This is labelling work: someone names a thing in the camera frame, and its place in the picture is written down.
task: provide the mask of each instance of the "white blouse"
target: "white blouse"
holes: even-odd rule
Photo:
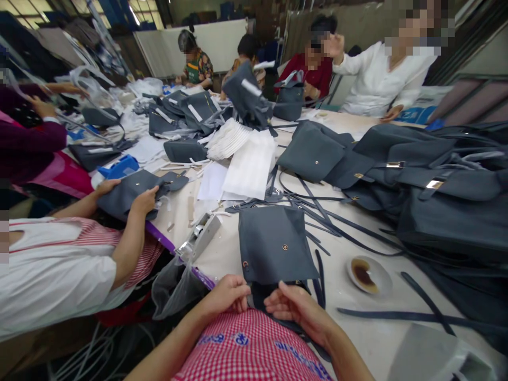
[[[418,48],[415,53],[429,51]],[[340,65],[333,65],[333,72],[356,75],[356,81],[341,107],[342,112],[355,115],[382,117],[392,103],[411,107],[420,94],[429,67],[437,59],[434,55],[407,56],[392,72],[389,72],[390,47],[378,42],[361,54],[350,57],[344,54]]]

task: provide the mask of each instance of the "floral shirt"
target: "floral shirt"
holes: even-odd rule
[[[198,50],[196,60],[187,61],[184,74],[194,85],[200,84],[207,78],[210,79],[210,84],[212,84],[213,65],[208,55],[201,48]]]

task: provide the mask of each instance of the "metal clasp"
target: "metal clasp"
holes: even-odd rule
[[[432,179],[427,185],[425,185],[425,188],[427,189],[439,189],[444,184],[444,181],[441,181],[439,179]]]
[[[389,161],[386,163],[386,168],[404,168],[405,161]]]

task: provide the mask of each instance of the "maroon sweater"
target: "maroon sweater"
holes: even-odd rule
[[[21,91],[30,96],[46,98],[38,85],[22,85]],[[0,87],[0,110],[10,114],[13,108],[23,108],[28,102],[10,87]],[[0,178],[23,185],[41,174],[53,161],[53,152],[67,144],[67,131],[55,122],[43,122],[26,129],[0,121]]]

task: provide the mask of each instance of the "pink and white top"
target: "pink and white top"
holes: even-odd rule
[[[175,380],[331,380],[310,347],[261,311],[225,312],[199,338]]]

